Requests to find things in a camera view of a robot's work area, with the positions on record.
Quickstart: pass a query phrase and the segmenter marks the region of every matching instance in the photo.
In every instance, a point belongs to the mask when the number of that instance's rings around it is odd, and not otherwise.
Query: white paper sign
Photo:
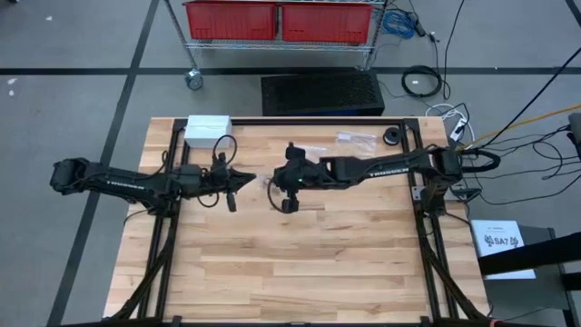
[[[500,253],[524,245],[516,221],[480,221],[473,220],[472,232],[480,256]],[[488,280],[499,279],[535,279],[532,269],[518,272],[503,272],[485,276]]]

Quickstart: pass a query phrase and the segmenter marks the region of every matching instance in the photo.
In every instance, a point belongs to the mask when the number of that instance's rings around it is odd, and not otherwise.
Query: concrete floor
[[[414,0],[422,24],[436,32],[441,41],[440,65],[444,63],[445,43],[459,2]],[[5,140],[0,145],[4,154],[0,180],[9,185],[0,198],[4,211],[0,261],[5,263],[0,268],[0,326],[46,325],[53,308],[88,196],[83,193],[63,197],[53,192],[48,180],[54,162],[78,156],[99,161],[112,122],[121,123],[121,128],[111,165],[135,169],[151,117],[261,115],[260,75],[228,75],[214,70],[205,75],[203,89],[193,93],[185,87],[180,74],[141,74],[139,67],[189,66],[162,4],[152,12],[153,24],[145,39],[143,58],[135,56],[150,3],[141,0],[0,3],[0,137]],[[172,3],[185,24],[180,1]],[[398,0],[397,4],[409,8],[405,0]],[[452,97],[448,102],[467,103],[477,135],[495,130],[527,103],[550,77],[550,68],[564,63],[579,47],[579,40],[581,27],[566,0],[467,0],[448,56],[449,67],[465,69],[451,70],[448,82]],[[382,35],[379,45],[397,41],[394,36]],[[375,66],[433,66],[434,58],[433,46],[426,39],[414,37],[398,47],[383,47]],[[201,68],[352,67],[360,64],[361,57],[206,51],[199,54],[198,60]],[[581,57],[570,66],[581,67]],[[27,68],[89,70],[76,70],[76,74],[70,75],[66,71]],[[569,73],[558,77],[523,118],[578,103],[581,74],[579,70]],[[12,78],[17,80],[9,84]],[[393,94],[403,93],[399,74],[380,74],[379,79]],[[124,105],[123,101],[118,105],[118,101],[124,85],[131,92],[126,111],[120,114]],[[384,115],[423,115],[426,108],[418,101],[393,98],[387,92],[384,100]],[[438,95],[428,102],[441,101]],[[120,106],[122,110],[113,119]],[[507,137],[545,134],[565,123],[566,116],[558,116],[527,125]],[[563,135],[556,136],[553,143],[565,155],[573,153]],[[552,164],[525,149],[507,157],[492,174]],[[541,181],[540,175],[525,174],[483,181],[484,194],[490,201],[501,202],[552,193],[571,181],[571,176],[574,175]],[[581,230],[578,210],[572,206],[580,191],[581,183],[556,197],[505,206],[490,206],[477,199],[471,204],[470,218],[517,220],[525,225],[553,227],[557,236],[566,235]],[[125,202],[100,197],[63,322],[101,318],[126,211]],[[579,265],[567,268],[581,270]],[[581,311],[581,297],[577,296],[576,301],[577,310]],[[528,310],[512,303],[496,307],[494,315],[507,318]],[[560,314],[552,310],[518,322],[564,324]]]

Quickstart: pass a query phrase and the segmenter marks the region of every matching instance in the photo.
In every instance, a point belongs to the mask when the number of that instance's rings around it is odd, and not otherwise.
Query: wooden tabletop
[[[424,144],[447,145],[440,118],[419,122]],[[152,119],[140,172],[153,173],[161,165],[172,124],[172,118]],[[293,214],[278,213],[268,202],[263,180],[285,163],[288,141],[326,148],[325,155],[344,154],[346,148],[335,144],[338,131],[378,136],[376,156],[401,153],[400,146],[381,142],[385,126],[380,123],[232,127],[239,145],[232,166],[259,177],[236,195],[236,213],[228,212],[223,198],[211,209],[195,199],[182,202],[164,320],[181,315],[185,322],[418,322],[419,316],[430,316],[405,175],[368,180],[345,191],[301,191],[300,211]],[[211,151],[191,150],[190,163],[210,161]],[[142,209],[132,205],[129,213]],[[465,217],[459,204],[449,203],[448,211]],[[125,225],[104,316],[119,310],[143,278],[153,221],[144,213]],[[468,226],[445,216],[440,224],[452,277],[486,314]],[[446,316],[437,275],[436,281]],[[150,315],[155,300],[152,296]]]

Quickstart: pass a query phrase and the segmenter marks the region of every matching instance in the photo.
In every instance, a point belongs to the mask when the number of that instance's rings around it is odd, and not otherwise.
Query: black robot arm
[[[343,190],[369,178],[408,172],[423,173],[428,178],[428,185],[422,191],[422,207],[432,211],[443,204],[444,193],[449,186],[462,179],[462,173],[485,172],[500,164],[500,158],[488,152],[466,150],[460,154],[484,155],[492,162],[481,167],[462,167],[458,152],[432,145],[406,154],[370,159],[323,157],[314,163],[306,159],[303,149],[289,143],[285,155],[287,163],[274,170],[272,183],[287,193],[288,198],[282,201],[281,210],[294,213],[299,210],[296,197],[299,190]]]
[[[214,193],[228,194],[228,206],[236,211],[233,194],[256,177],[227,167],[224,153],[212,158],[210,170],[186,164],[168,173],[145,174],[91,163],[84,158],[54,164],[50,185],[62,195],[85,190],[141,203],[149,214],[172,216],[179,197],[190,199]]]

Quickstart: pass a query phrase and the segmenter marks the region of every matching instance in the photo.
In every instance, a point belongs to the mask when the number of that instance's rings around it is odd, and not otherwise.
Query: red plastic bin
[[[367,43],[371,5],[282,5],[284,41]]]
[[[273,40],[276,5],[195,1],[186,7],[192,39]]]

